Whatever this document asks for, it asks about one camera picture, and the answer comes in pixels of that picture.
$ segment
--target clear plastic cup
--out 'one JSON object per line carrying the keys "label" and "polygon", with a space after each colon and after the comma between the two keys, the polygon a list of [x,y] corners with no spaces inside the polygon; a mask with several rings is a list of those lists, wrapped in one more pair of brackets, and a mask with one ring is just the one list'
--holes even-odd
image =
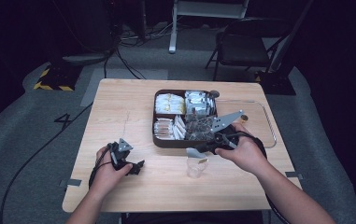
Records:
{"label": "clear plastic cup", "polygon": [[187,175],[191,178],[199,178],[201,173],[207,168],[207,157],[187,158]]}

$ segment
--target black cable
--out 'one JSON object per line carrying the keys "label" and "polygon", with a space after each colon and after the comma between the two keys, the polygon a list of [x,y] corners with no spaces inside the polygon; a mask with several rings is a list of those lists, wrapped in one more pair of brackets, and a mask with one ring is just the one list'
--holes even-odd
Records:
{"label": "black cable", "polygon": [[108,152],[111,153],[116,145],[117,145],[116,142],[114,142],[113,144],[107,144],[107,149],[105,149],[102,152],[102,155],[99,157],[99,159],[95,163],[95,166],[93,167],[93,171],[91,172],[90,179],[88,181],[88,188],[90,188],[91,185],[93,184],[93,180],[95,179],[96,172],[99,170],[99,168],[102,167],[103,165],[112,163],[112,161],[110,161],[110,162],[105,162],[105,163],[99,165],[99,163],[101,163],[102,159],[105,157],[106,153],[108,153]]}
{"label": "black cable", "polygon": [[137,79],[141,79],[141,78],[138,77],[132,70],[135,70],[137,73],[140,74],[140,76],[143,77],[143,79],[146,79],[146,78],[143,76],[142,73],[140,73],[139,71],[137,71],[136,69],[134,69],[132,66],[130,66],[130,65],[128,64],[128,62],[126,62],[126,61],[122,58],[122,56],[121,56],[121,54],[120,54],[120,51],[119,51],[119,48],[116,48],[116,53],[117,53],[117,56],[118,56],[118,57],[120,58],[120,60],[122,61],[122,63],[125,65],[125,67],[128,69],[128,71],[130,71],[130,73],[131,73],[134,77],[136,77]]}
{"label": "black cable", "polygon": [[[140,47],[150,40],[156,40],[163,38],[165,35],[170,35],[168,34],[168,31],[172,30],[172,23],[167,24],[164,28],[159,28],[158,30],[154,30],[154,27],[149,28],[150,31],[145,33],[145,38],[146,40],[143,41],[139,39],[137,35],[130,35],[131,31],[130,30],[125,30],[124,33],[128,33],[128,35],[124,35],[121,37],[122,42],[120,42],[120,45],[131,48],[131,47]],[[127,43],[127,40],[130,39],[135,39],[135,43]]]}
{"label": "black cable", "polygon": [[[267,159],[267,153],[265,152],[263,142],[259,138],[254,137],[253,135],[251,135],[249,133],[245,133],[245,132],[241,132],[241,131],[236,132],[236,134],[238,136],[245,136],[245,137],[250,138],[257,145],[257,147],[262,151],[263,155]],[[277,209],[277,207],[274,205],[274,203],[271,201],[271,199],[268,197],[267,194],[265,194],[265,198],[267,199],[268,203],[270,204],[271,210],[273,210],[274,214],[279,218],[279,220],[282,223],[289,224],[290,222],[279,212],[279,210]]]}
{"label": "black cable", "polygon": [[105,63],[104,63],[104,75],[105,75],[105,78],[107,78],[107,70],[106,70],[106,65],[107,65],[107,61],[108,59],[111,57],[111,52],[108,54],[107,58],[105,59]]}
{"label": "black cable", "polygon": [[33,154],[24,164],[23,166],[21,166],[21,168],[18,170],[17,173],[15,173],[14,177],[11,179],[11,181],[8,184],[8,187],[6,189],[6,192],[4,194],[3,197],[3,201],[2,204],[0,206],[0,224],[3,224],[3,213],[4,213],[4,207],[6,204],[6,200],[7,200],[7,196],[9,193],[9,190],[11,189],[12,184],[14,183],[15,179],[18,177],[18,175],[21,173],[21,171],[25,168],[25,166],[41,151],[43,150],[46,146],[48,146],[53,140],[55,140],[55,138],[57,138],[67,127],[70,126],[70,124],[72,124],[76,119],[78,119],[78,117],[84,113],[84,111],[86,111],[88,108],[90,108],[93,105],[93,103],[90,103],[89,105],[87,105],[83,110],[81,110],[81,112],[78,113],[78,115],[76,115],[70,122],[68,122],[64,128],[62,128],[58,133],[56,133],[46,144],[44,144],[38,151],[35,152],[35,154]]}

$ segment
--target dark background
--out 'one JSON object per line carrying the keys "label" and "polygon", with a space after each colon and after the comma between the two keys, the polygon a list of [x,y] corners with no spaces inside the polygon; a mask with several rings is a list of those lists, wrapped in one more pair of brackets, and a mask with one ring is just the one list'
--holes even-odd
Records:
{"label": "dark background", "polygon": [[[37,1],[49,15],[63,56],[83,52],[51,1]],[[64,1],[56,1],[71,21]],[[249,16],[296,20],[306,1],[251,0]],[[147,22],[170,21],[171,1],[147,0]],[[151,13],[165,8],[165,13]],[[49,57],[36,36],[24,1],[0,1],[0,112],[23,93],[22,80]],[[323,127],[356,192],[356,1],[315,0],[282,61],[279,74],[296,66],[306,77]]]}

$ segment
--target hand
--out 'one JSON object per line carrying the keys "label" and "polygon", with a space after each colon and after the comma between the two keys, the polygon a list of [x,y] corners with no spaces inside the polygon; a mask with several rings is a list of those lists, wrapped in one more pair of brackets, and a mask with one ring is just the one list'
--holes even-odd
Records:
{"label": "hand", "polygon": [[[232,125],[235,127],[236,132],[241,131],[251,134],[241,123],[232,123]],[[262,151],[257,147],[253,140],[245,136],[239,137],[236,149],[226,150],[223,148],[216,148],[215,151],[221,157],[233,161],[239,168],[255,175],[268,163]]]}
{"label": "hand", "polygon": [[[107,147],[102,147],[98,150],[96,153],[97,161],[105,150],[107,150]],[[111,163],[111,155],[107,152],[104,158],[100,161],[99,166],[90,191],[96,193],[103,199],[114,189],[114,187],[116,187],[122,177],[128,174],[133,165],[127,164],[119,171],[116,171]]]}

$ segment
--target chair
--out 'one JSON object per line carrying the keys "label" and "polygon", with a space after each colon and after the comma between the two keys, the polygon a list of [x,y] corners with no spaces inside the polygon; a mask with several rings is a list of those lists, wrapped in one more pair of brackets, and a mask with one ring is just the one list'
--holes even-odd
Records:
{"label": "chair", "polygon": [[[216,80],[219,63],[230,66],[265,67],[268,73],[278,44],[292,30],[292,25],[283,19],[244,18],[230,23],[223,32],[216,35],[216,48],[210,62],[216,62],[213,80]],[[266,48],[263,38],[275,38],[274,44]]]}

